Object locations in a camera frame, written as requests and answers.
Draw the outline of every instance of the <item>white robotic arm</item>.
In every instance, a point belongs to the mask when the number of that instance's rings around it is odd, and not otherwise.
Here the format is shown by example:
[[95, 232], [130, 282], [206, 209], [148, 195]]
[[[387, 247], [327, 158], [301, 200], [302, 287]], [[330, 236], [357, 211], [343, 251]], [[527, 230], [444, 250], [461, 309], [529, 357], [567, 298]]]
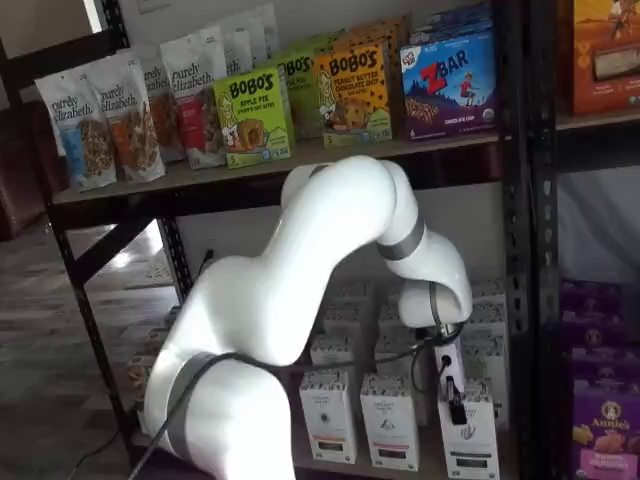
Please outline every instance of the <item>white robotic arm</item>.
[[[262, 255], [223, 258], [194, 285], [149, 380], [150, 432], [159, 431], [212, 356], [239, 352], [274, 366], [293, 363], [331, 272], [373, 241], [389, 268], [409, 280], [399, 302], [408, 326], [468, 318], [471, 292], [462, 259], [448, 240], [426, 229], [399, 166], [358, 156], [326, 168], [300, 167], [285, 183], [283, 213]], [[278, 380], [231, 360], [204, 374], [161, 446], [219, 480], [294, 479], [290, 430]]]

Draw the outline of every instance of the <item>wooden floor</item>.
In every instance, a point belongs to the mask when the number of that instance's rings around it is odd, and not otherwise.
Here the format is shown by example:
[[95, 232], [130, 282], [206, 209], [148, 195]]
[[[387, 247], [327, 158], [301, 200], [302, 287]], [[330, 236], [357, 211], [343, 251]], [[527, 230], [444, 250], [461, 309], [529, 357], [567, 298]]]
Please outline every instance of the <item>wooden floor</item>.
[[[108, 228], [73, 232], [76, 255]], [[152, 224], [87, 286], [116, 373], [176, 302]], [[45, 226], [0, 243], [0, 479], [66, 479], [77, 459], [115, 431], [84, 324]], [[75, 479], [126, 478], [118, 441]]]

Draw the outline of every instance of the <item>brown chair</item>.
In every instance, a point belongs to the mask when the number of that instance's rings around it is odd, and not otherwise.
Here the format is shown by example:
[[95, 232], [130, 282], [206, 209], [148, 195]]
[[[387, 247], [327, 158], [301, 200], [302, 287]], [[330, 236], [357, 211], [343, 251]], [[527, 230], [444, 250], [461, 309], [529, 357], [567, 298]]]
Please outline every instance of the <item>brown chair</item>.
[[[38, 151], [38, 161], [52, 191], [68, 187], [63, 158], [58, 156], [47, 109], [42, 102], [29, 102], [25, 109], [30, 122], [32, 140]], [[14, 238], [24, 227], [37, 220], [45, 211], [36, 174], [20, 134], [15, 115], [0, 111], [0, 240]]]

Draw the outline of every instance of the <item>white snack bag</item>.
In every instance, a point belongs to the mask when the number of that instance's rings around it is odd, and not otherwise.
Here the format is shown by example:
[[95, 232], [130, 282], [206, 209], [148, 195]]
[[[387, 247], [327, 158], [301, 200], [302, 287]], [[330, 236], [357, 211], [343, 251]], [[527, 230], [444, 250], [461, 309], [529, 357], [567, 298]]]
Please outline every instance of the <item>white snack bag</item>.
[[253, 69], [251, 38], [244, 29], [224, 33], [224, 56], [227, 61], [227, 74], [245, 73]]
[[142, 66], [133, 51], [103, 58], [86, 68], [100, 100], [128, 182], [151, 182], [165, 173], [149, 109]]
[[87, 82], [84, 68], [81, 66], [36, 80], [60, 133], [71, 183], [81, 191], [116, 181], [109, 127]]
[[165, 164], [184, 160], [187, 152], [180, 140], [175, 100], [160, 49], [156, 45], [136, 45], [133, 51], [142, 65], [149, 108], [160, 144], [160, 156]]
[[249, 32], [254, 65], [262, 63], [269, 58], [267, 37], [260, 9], [253, 9], [225, 17], [220, 21], [220, 24], [224, 25], [226, 32], [237, 29]]
[[213, 83], [227, 76], [219, 25], [160, 45], [191, 168], [226, 163]]

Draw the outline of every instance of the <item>wooden shelf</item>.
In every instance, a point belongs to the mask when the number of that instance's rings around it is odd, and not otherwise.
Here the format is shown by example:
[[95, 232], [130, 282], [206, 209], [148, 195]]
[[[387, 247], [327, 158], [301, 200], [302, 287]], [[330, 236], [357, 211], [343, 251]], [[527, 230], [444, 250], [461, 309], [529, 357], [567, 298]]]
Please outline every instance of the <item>wooden shelf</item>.
[[300, 142], [294, 151], [293, 157], [287, 160], [233, 170], [222, 167], [191, 170], [186, 162], [180, 162], [175, 165], [170, 165], [164, 177], [151, 183], [131, 184], [117, 182], [87, 192], [68, 189], [55, 195], [53, 203], [54, 205], [64, 205], [110, 197], [122, 197], [164, 190], [178, 190], [198, 184], [215, 184], [218, 182], [250, 179], [269, 174], [286, 173], [300, 165], [335, 162], [352, 155], [369, 155], [383, 159], [434, 150], [493, 143], [497, 142], [497, 140], [498, 135], [494, 131], [416, 142], [391, 140], [358, 147], [335, 149], [325, 149], [322, 140], [312, 140]]
[[[357, 475], [369, 478], [380, 478], [388, 480], [448, 480], [447, 469], [444, 463], [444, 452], [442, 450], [442, 437], [440, 435], [440, 425], [437, 416], [432, 418], [435, 425], [420, 430], [420, 465], [417, 472], [402, 470], [392, 470], [388, 468], [376, 468], [371, 465], [369, 457], [369, 447], [367, 444], [364, 428], [360, 423], [358, 435], [358, 456], [353, 465], [336, 462], [325, 462], [315, 460], [311, 455], [309, 437], [306, 427], [301, 420], [294, 421], [291, 432], [291, 444], [293, 463], [297, 468], [319, 470], [344, 475]], [[132, 437], [132, 442], [138, 447], [149, 445], [150, 439], [146, 435], [138, 432]], [[502, 480], [517, 480], [517, 468], [515, 463], [516, 442], [506, 432], [498, 433], [498, 455], [500, 457], [500, 478]]]
[[616, 110], [590, 115], [571, 115], [566, 105], [560, 103], [556, 113], [556, 130], [559, 132], [580, 128], [599, 127], [640, 121], [640, 108]]

